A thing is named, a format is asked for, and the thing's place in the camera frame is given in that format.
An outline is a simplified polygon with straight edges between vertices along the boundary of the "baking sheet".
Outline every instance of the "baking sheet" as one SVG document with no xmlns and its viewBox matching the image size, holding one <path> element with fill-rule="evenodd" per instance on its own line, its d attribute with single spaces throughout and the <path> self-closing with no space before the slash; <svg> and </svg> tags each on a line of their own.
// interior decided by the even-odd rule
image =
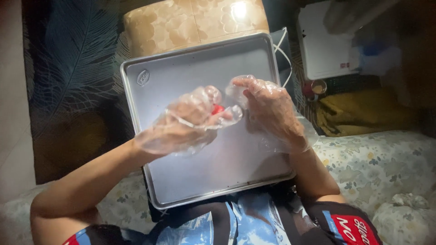
<svg viewBox="0 0 436 245">
<path fill-rule="evenodd" d="M 213 85 L 224 96 L 233 77 L 247 74 L 279 84 L 273 41 L 265 33 L 135 58 L 120 69 L 136 133 L 198 86 Z M 222 105 L 234 102 L 225 98 Z M 145 165 L 153 206 L 172 208 L 294 177 L 287 155 L 259 150 L 262 136 L 247 131 L 247 120 L 220 129 L 193 156 L 169 155 Z"/>
</svg>

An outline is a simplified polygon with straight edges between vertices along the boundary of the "tray rim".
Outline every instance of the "tray rim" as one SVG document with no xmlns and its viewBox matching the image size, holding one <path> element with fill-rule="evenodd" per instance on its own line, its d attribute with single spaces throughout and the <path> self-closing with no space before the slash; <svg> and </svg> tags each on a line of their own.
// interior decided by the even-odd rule
<svg viewBox="0 0 436 245">
<path fill-rule="evenodd" d="M 133 106 L 134 103 L 133 103 L 133 98 L 132 98 L 132 94 L 131 94 L 130 84 L 128 82 L 127 75 L 126 75 L 126 69 L 128 68 L 129 65 L 133 65 L 133 64 L 136 64 L 139 62 L 152 61 L 152 60 L 161 59 L 161 58 L 169 58 L 169 57 L 176 56 L 179 54 L 188 54 L 191 52 L 207 50 L 209 48 L 216 48 L 219 46 L 224 46 L 226 44 L 232 44 L 235 42 L 243 42 L 246 40 L 257 39 L 257 38 L 262 38 L 267 42 L 267 44 L 269 44 L 268 45 L 268 51 L 269 51 L 268 56 L 272 60 L 272 62 L 269 62 L 269 65 L 270 65 L 270 69 L 273 71 L 273 73 L 272 73 L 273 78 L 274 78 L 273 82 L 276 83 L 277 85 L 281 86 L 280 79 L 279 79 L 279 72 L 277 69 L 276 55 L 274 52 L 273 39 L 271 38 L 270 34 L 264 33 L 264 32 L 250 34 L 250 35 L 246 35 L 246 36 L 242 36 L 242 37 L 235 37 L 235 38 L 222 40 L 222 41 L 218 41 L 218 42 L 214 42 L 214 43 L 202 44 L 202 45 L 198 45 L 198 46 L 194 46 L 194 47 L 169 51 L 169 52 L 165 52 L 165 53 L 154 54 L 151 56 L 132 58 L 132 59 L 124 61 L 120 65 L 120 74 L 121 74 L 121 78 L 123 80 L 124 91 L 126 93 L 127 102 L 129 104 L 129 111 L 130 111 L 130 116 L 132 119 L 133 127 L 135 129 L 135 134 L 140 131 L 140 124 L 139 124 L 136 110 Z M 206 200 L 209 198 L 234 193 L 237 191 L 244 191 L 247 189 L 260 187 L 263 185 L 268 185 L 268 184 L 273 184 L 273 183 L 277 183 L 277 182 L 284 181 L 284 180 L 289 180 L 289 179 L 292 179 L 295 177 L 295 172 L 292 171 L 290 174 L 281 174 L 281 175 L 271 177 L 268 179 L 253 181 L 250 183 L 247 182 L 247 184 L 241 183 L 240 186 L 233 186 L 233 187 L 226 188 L 223 190 L 213 191 L 212 193 L 205 193 L 205 194 L 197 195 L 194 197 L 185 198 L 185 199 L 182 199 L 179 201 L 160 203 L 157 201 L 156 193 L 154 192 L 154 185 L 153 185 L 151 171 L 150 171 L 150 168 L 148 167 L 148 164 L 144 165 L 141 168 L 141 170 L 143 172 L 144 180 L 148 186 L 148 188 L 147 188 L 148 193 L 149 193 L 148 198 L 149 198 L 151 204 L 157 210 L 165 210 L 165 209 L 169 209 L 169 208 L 174 208 L 174 207 L 182 206 L 182 205 L 193 203 L 193 202 L 203 201 L 203 200 Z"/>
</svg>

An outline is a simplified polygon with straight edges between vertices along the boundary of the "clear disposable glove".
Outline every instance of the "clear disposable glove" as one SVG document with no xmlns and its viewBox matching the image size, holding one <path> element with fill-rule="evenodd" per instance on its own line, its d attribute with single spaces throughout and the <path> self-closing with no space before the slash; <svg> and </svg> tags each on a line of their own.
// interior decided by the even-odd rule
<svg viewBox="0 0 436 245">
<path fill-rule="evenodd" d="M 212 115 L 220 102 L 217 88 L 198 87 L 172 102 L 153 126 L 135 136 L 135 142 L 153 154 L 194 154 L 215 139 L 218 129 L 241 120 L 242 110 L 237 105 Z"/>
<path fill-rule="evenodd" d="M 243 89 L 245 98 L 237 95 L 238 89 Z M 233 94 L 249 109 L 252 121 L 260 123 L 285 145 L 279 149 L 271 144 L 275 151 L 301 153 L 319 138 L 312 124 L 295 110 L 286 89 L 273 82 L 256 79 L 253 75 L 238 76 L 232 79 L 226 93 Z"/>
</svg>

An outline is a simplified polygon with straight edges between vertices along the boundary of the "white appliance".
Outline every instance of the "white appliance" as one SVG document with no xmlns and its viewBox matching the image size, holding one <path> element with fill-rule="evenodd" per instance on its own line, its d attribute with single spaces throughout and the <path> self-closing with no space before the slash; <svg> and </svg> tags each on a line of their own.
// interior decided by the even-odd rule
<svg viewBox="0 0 436 245">
<path fill-rule="evenodd" d="M 304 75 L 308 80 L 358 73 L 349 70 L 349 50 L 352 35 L 331 35 L 324 17 L 332 1 L 306 5 L 300 9 L 297 32 Z"/>
</svg>

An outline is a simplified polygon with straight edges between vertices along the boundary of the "embossed logo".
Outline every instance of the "embossed logo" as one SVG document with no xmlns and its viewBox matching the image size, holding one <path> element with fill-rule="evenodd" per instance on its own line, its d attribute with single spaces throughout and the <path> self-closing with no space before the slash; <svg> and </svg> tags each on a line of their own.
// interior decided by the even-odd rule
<svg viewBox="0 0 436 245">
<path fill-rule="evenodd" d="M 148 82 L 149 78 L 150 78 L 150 73 L 148 72 L 148 70 L 143 70 L 138 76 L 137 83 L 142 87 Z"/>
</svg>

